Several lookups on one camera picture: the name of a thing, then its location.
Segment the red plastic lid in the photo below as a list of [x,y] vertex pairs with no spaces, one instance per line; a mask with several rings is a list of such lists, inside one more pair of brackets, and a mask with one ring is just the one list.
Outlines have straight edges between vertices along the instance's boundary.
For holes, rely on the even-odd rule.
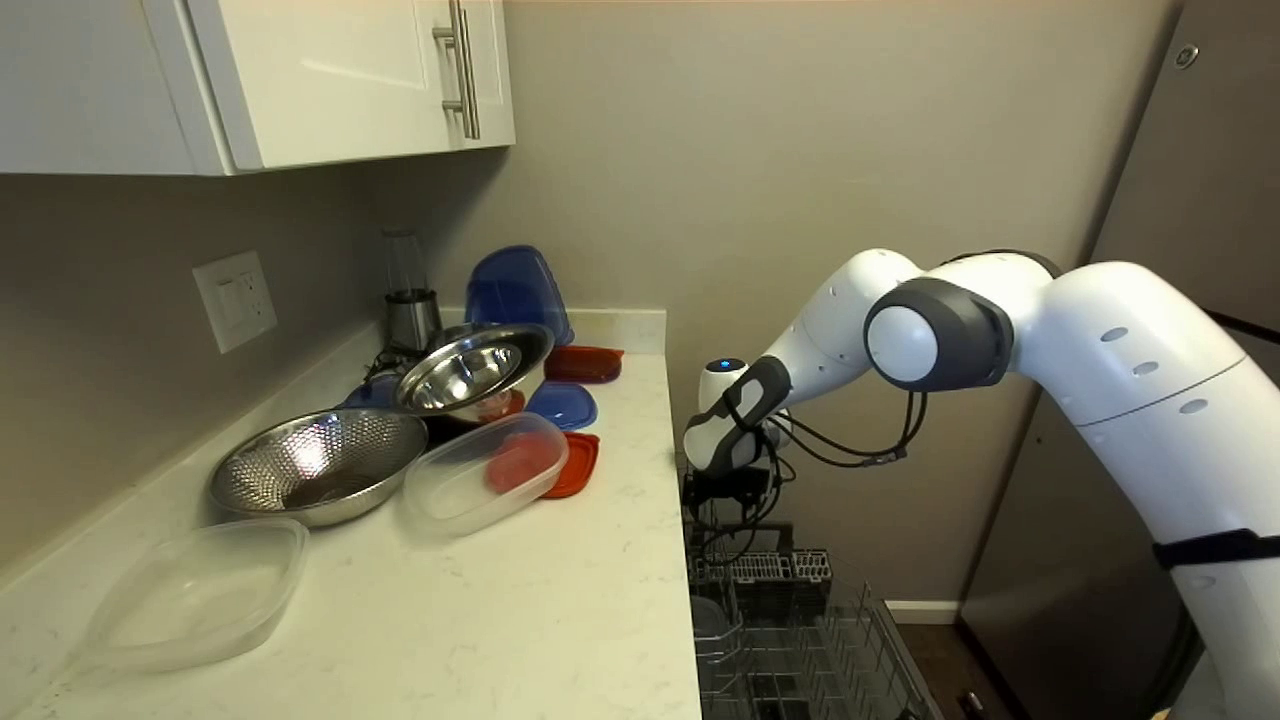
[[594,473],[599,456],[600,438],[589,433],[564,433],[568,457],[559,470],[553,487],[541,498],[568,498],[582,492]]
[[508,436],[485,470],[486,487],[498,495],[509,493],[536,480],[561,459],[559,442],[541,433]]

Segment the blue plastic lid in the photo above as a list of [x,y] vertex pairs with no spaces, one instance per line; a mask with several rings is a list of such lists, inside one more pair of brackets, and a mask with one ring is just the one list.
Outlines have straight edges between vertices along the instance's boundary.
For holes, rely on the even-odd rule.
[[562,432],[581,430],[598,419],[596,401],[585,386],[558,380],[544,380],[524,411],[543,416]]
[[375,375],[352,389],[335,407],[398,410],[396,392],[401,379],[402,375],[390,373]]

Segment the red plastic container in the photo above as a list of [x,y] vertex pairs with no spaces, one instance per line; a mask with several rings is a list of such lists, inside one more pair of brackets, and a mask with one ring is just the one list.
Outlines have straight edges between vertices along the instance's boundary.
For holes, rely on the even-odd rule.
[[623,357],[620,348],[556,346],[544,363],[544,377],[549,382],[604,384],[620,378]]

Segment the clear plastic container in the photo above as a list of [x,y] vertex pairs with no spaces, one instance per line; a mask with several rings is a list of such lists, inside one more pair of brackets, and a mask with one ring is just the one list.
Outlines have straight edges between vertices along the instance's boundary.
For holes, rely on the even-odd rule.
[[[485,470],[503,441],[534,432],[559,442],[559,461],[538,479],[506,495],[486,487]],[[517,413],[479,427],[415,460],[404,477],[413,518],[436,536],[466,537],[522,511],[553,484],[568,457],[564,434],[543,416]]]
[[152,547],[102,597],[78,667],[169,673],[260,647],[289,607],[308,542],[305,525],[275,518],[205,527]]

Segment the shiny steel mixing bowl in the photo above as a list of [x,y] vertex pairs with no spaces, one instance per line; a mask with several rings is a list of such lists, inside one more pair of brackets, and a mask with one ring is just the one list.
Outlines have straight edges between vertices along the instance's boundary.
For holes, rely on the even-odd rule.
[[401,377],[392,407],[470,424],[521,413],[544,382],[554,347],[550,328],[536,323],[456,325]]

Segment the blue plastic container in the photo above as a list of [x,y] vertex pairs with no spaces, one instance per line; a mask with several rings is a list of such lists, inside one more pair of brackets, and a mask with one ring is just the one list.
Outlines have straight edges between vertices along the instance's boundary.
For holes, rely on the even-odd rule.
[[550,266],[531,245],[499,249],[475,265],[466,287],[463,318],[472,324],[541,324],[550,329],[557,346],[575,340]]

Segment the blender with steel base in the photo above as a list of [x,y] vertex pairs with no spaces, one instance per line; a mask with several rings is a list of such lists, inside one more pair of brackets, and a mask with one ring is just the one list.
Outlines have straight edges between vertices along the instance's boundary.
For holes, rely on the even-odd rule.
[[410,229],[381,229],[387,292],[387,345],[394,351],[421,357],[442,332],[436,293],[428,278],[424,243]]

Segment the steel colander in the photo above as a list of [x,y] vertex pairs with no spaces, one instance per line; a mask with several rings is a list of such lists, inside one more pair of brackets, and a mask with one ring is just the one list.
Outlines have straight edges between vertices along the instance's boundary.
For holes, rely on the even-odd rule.
[[236,446],[212,470],[207,497],[241,518],[335,527],[383,506],[429,439],[420,419],[388,409],[311,413]]

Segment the white cabinet door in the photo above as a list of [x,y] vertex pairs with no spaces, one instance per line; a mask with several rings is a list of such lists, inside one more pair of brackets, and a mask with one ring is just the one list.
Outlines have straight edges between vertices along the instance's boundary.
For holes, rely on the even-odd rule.
[[445,0],[184,0],[237,170],[511,146],[502,0],[467,12],[481,138],[466,140]]

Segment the white wall socket plate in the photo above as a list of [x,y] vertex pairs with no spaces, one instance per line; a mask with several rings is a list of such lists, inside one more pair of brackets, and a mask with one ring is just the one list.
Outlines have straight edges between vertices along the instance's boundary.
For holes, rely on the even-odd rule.
[[220,354],[276,327],[276,314],[260,256],[253,250],[192,270]]

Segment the white wall cabinet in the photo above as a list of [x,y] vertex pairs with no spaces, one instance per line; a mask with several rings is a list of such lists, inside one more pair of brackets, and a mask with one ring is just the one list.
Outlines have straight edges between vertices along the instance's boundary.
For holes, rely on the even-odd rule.
[[0,174],[259,172],[233,167],[184,0],[0,0]]

